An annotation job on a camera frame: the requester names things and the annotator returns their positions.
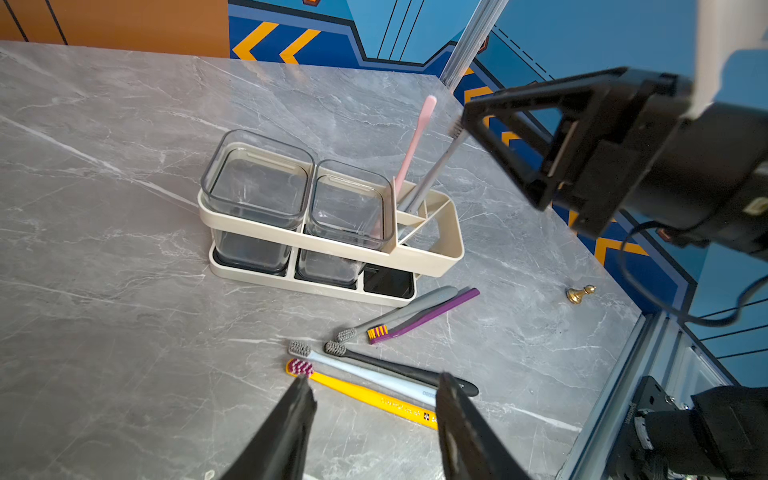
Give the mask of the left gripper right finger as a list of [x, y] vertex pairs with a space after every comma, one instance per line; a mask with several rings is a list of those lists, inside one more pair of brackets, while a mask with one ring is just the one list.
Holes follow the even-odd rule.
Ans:
[[439, 376], [436, 419], [446, 479], [530, 479], [448, 372]]

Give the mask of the light blue toothbrush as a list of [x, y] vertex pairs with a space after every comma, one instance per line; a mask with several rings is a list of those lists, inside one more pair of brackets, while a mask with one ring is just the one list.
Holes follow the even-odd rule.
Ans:
[[469, 136], [467, 130], [463, 127], [462, 117], [458, 117], [449, 130], [449, 136], [452, 142], [442, 156], [433, 164], [427, 174], [419, 183], [408, 193], [404, 200], [398, 206], [398, 209], [404, 213], [417, 214], [420, 204], [427, 197], [430, 189], [436, 182], [441, 171], [447, 165], [454, 153], [459, 149], [463, 142]]

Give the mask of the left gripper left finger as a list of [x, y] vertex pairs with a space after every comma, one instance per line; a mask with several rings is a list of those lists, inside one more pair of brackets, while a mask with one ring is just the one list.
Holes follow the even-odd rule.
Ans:
[[302, 479], [316, 411], [309, 378], [299, 375], [221, 479]]

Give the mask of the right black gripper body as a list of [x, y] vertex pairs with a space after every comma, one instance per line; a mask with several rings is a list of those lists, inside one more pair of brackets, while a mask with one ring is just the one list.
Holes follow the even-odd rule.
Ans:
[[767, 114], [717, 102], [685, 116], [683, 77], [615, 68], [550, 81], [561, 120], [544, 168], [576, 231], [600, 235], [622, 208], [679, 246], [767, 256]]

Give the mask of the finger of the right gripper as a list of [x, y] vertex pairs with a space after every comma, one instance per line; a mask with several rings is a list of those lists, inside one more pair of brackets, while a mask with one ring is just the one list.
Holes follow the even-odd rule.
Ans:
[[474, 134], [473, 137], [535, 209], [543, 211], [550, 204], [563, 203], [563, 182], [550, 172], [558, 169], [555, 156], [562, 147], [560, 138], [513, 134], [505, 143], [495, 134]]
[[587, 109], [596, 86], [624, 75], [626, 67], [616, 67], [587, 74], [498, 90], [475, 98], [464, 105], [460, 126], [490, 150], [490, 142], [481, 132], [484, 119], [493, 116], [525, 141], [533, 150], [547, 150], [554, 134], [527, 123], [527, 112], [556, 109], [561, 119], [578, 119]]

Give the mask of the pink toothbrush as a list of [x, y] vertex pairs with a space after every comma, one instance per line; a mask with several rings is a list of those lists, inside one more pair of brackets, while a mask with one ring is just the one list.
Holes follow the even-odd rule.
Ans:
[[419, 141], [424, 133], [424, 131], [427, 129], [431, 117], [433, 115], [434, 109], [437, 105], [437, 98], [434, 95], [428, 95], [422, 105], [421, 111], [418, 116], [417, 125], [414, 130], [412, 139], [410, 141], [410, 144], [408, 146], [406, 155], [404, 157], [404, 160], [401, 164], [401, 167], [397, 173], [397, 175], [394, 178], [394, 191], [396, 196], [399, 196], [399, 192], [403, 186], [403, 183], [406, 179], [407, 172], [409, 170], [410, 164], [413, 160], [413, 157], [415, 155], [417, 146], [419, 144]]

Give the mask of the yellow toothbrush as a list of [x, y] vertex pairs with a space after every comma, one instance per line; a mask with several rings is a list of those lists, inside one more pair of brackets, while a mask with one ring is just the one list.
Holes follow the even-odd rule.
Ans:
[[345, 382], [321, 373], [316, 373], [314, 367], [308, 361], [291, 359], [286, 364], [285, 371], [294, 377], [305, 375], [310, 380], [315, 381], [320, 385], [364, 404], [413, 423], [431, 428], [432, 430], [438, 430], [437, 416], [434, 412], [366, 387]]

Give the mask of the grey white toothbrush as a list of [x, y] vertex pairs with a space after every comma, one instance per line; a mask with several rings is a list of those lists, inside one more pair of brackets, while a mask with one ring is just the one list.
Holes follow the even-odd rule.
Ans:
[[327, 365], [365, 379], [425, 405], [436, 406], [437, 390], [431, 386], [344, 362], [338, 358], [315, 352], [308, 344], [296, 340], [289, 341], [288, 352], [310, 362]]

